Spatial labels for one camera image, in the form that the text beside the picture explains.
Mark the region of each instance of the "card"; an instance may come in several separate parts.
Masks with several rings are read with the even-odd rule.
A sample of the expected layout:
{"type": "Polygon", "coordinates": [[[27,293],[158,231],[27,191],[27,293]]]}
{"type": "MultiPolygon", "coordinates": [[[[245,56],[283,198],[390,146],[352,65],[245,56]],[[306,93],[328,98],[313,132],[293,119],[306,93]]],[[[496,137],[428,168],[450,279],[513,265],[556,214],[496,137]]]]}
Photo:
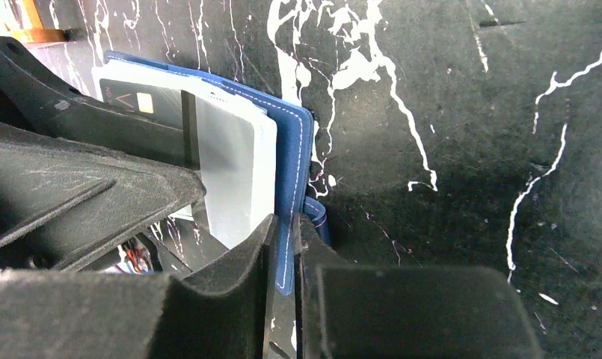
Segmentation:
{"type": "Polygon", "coordinates": [[[103,101],[109,105],[182,129],[182,91],[111,79],[99,83],[103,101]]]}
{"type": "Polygon", "coordinates": [[[277,124],[264,108],[199,79],[136,64],[113,61],[92,74],[103,101],[148,118],[158,116],[158,102],[182,94],[181,116],[173,109],[172,118],[184,132],[185,165],[201,169],[209,232],[224,246],[235,247],[273,213],[277,124]]]}

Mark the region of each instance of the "white stitching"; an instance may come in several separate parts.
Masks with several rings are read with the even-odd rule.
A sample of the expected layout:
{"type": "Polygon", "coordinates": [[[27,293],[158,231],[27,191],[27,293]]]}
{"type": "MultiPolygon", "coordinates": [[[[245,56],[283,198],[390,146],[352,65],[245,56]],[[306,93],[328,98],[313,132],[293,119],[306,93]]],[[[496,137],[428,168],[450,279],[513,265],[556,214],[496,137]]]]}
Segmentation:
{"type": "Polygon", "coordinates": [[[312,206],[312,205],[311,205],[309,202],[307,202],[307,201],[305,202],[305,206],[308,206],[308,207],[310,207],[311,209],[313,209],[313,210],[315,210],[315,211],[317,211],[317,212],[321,212],[321,211],[320,211],[320,209],[318,209],[318,208],[316,208],[316,207],[312,206]]]}
{"type": "Polygon", "coordinates": [[[327,221],[327,216],[325,216],[325,219],[322,220],[322,222],[320,224],[315,225],[315,228],[318,228],[320,226],[322,226],[323,224],[325,224],[325,222],[327,221]]]}
{"type": "MultiPolygon", "coordinates": [[[[111,56],[111,58],[115,58],[117,60],[122,60],[122,61],[129,62],[129,60],[126,60],[124,58],[120,58],[120,57],[117,57],[117,56],[113,56],[113,55],[111,56]]],[[[180,75],[184,75],[184,76],[193,76],[192,74],[182,73],[182,72],[176,71],[176,70],[171,70],[171,72],[173,72],[173,73],[179,73],[180,75]]],[[[292,116],[296,117],[298,119],[298,122],[301,124],[301,135],[299,136],[299,138],[300,138],[299,144],[303,142],[303,120],[301,119],[300,116],[298,116],[294,112],[291,112],[290,110],[288,110],[286,108],[282,108],[280,106],[274,105],[273,103],[270,103],[270,102],[267,102],[267,101],[263,101],[261,99],[257,99],[256,97],[253,97],[253,96],[251,96],[251,95],[249,95],[247,93],[243,93],[240,90],[236,90],[234,88],[228,87],[228,86],[222,84],[221,82],[217,82],[215,80],[205,79],[205,78],[202,78],[202,79],[204,81],[210,81],[210,82],[212,82],[214,84],[220,85],[220,86],[222,86],[224,88],[227,88],[228,90],[235,91],[236,93],[240,93],[241,95],[250,97],[253,100],[261,102],[261,103],[263,103],[265,105],[269,105],[272,108],[278,108],[280,110],[283,110],[283,111],[291,114],[292,116]]],[[[292,218],[294,217],[294,205],[296,204],[296,190],[298,189],[298,174],[300,172],[301,172],[301,146],[299,145],[298,146],[298,163],[296,165],[296,182],[294,183],[294,194],[295,195],[292,198],[292,209],[289,211],[289,225],[288,225],[288,230],[287,230],[287,238],[286,238],[286,242],[285,242],[286,243],[285,244],[286,248],[289,246],[289,237],[292,234],[292,218]]],[[[288,260],[288,258],[289,258],[289,255],[288,255],[287,251],[285,251],[285,269],[283,270],[283,286],[279,286],[277,284],[279,286],[279,288],[281,288],[281,289],[285,288],[285,280],[286,280],[286,275],[287,275],[287,260],[288,260]]]]}

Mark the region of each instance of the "colored wires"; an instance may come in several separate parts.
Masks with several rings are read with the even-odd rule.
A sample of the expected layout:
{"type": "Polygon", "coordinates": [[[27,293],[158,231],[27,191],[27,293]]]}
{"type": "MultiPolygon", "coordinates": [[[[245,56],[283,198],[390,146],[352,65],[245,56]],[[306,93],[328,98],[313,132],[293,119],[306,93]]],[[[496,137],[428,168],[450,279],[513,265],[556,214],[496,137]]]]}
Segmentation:
{"type": "Polygon", "coordinates": [[[137,239],[130,239],[119,245],[118,253],[120,254],[120,263],[116,267],[122,271],[130,274],[153,273],[150,252],[137,239]]]}

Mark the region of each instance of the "black marble pattern surface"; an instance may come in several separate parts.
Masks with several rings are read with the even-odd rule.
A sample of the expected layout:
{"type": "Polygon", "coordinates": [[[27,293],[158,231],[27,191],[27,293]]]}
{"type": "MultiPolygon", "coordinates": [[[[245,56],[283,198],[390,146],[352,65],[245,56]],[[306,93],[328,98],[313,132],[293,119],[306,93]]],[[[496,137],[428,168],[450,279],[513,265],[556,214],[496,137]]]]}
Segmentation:
{"type": "Polygon", "coordinates": [[[492,267],[549,358],[602,358],[602,0],[38,3],[83,93],[114,49],[310,109],[341,256],[492,267]]]}

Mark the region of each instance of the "black card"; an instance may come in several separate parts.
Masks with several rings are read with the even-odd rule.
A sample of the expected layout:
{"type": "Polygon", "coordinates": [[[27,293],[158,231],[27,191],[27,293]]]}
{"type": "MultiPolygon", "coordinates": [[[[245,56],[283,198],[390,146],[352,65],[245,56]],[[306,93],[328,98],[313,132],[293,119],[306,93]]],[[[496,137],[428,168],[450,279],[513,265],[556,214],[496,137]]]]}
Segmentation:
{"type": "Polygon", "coordinates": [[[135,112],[153,122],[182,129],[182,91],[100,79],[102,98],[109,105],[135,112]]]}

